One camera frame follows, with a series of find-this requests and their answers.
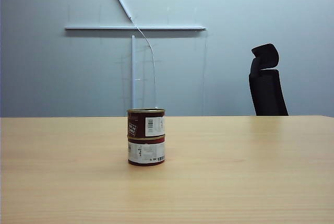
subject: stacked tin cans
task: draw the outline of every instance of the stacked tin cans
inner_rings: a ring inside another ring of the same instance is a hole
[[[165,109],[127,110],[128,162],[153,166],[165,160]]]

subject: can rim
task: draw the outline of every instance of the can rim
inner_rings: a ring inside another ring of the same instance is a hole
[[[130,113],[163,113],[164,111],[163,108],[132,108],[127,110]]]
[[[128,139],[134,139],[134,140],[155,140],[155,139],[162,139],[165,137],[166,134],[160,135],[158,137],[147,137],[147,138],[134,138],[131,136],[127,136]]]

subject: can label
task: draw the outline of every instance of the can label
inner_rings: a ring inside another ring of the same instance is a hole
[[[128,159],[140,164],[156,163],[165,159],[165,142],[135,144],[128,142]]]
[[[145,135],[158,136],[165,134],[165,119],[164,117],[147,117],[145,119]]]

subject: cable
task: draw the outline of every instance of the cable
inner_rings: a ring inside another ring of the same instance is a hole
[[[155,65],[155,62],[154,62],[154,54],[153,54],[153,49],[152,49],[152,46],[150,44],[150,42],[148,42],[148,40],[146,39],[145,35],[143,34],[143,32],[137,27],[136,23],[134,23],[134,21],[132,20],[132,16],[131,14],[129,13],[129,11],[126,9],[124,3],[122,0],[118,0],[120,5],[122,6],[126,16],[128,17],[128,19],[135,25],[135,27],[138,29],[138,31],[144,36],[146,42],[148,43],[150,49],[151,49],[151,52],[152,52],[152,62],[153,62],[153,75],[154,75],[154,106],[155,108],[158,108],[157,107],[157,76],[156,76],[156,65]]]
[[[156,64],[154,61],[154,53],[153,53],[153,48],[150,44],[150,42],[147,40],[147,38],[145,37],[145,35],[143,34],[143,32],[137,27],[137,25],[132,21],[132,19],[130,19],[131,22],[135,25],[135,27],[138,29],[138,31],[141,33],[141,35],[145,38],[147,44],[149,45],[151,52],[152,52],[152,62],[153,62],[153,75],[154,75],[154,106],[155,108],[157,107],[157,76],[156,76]]]

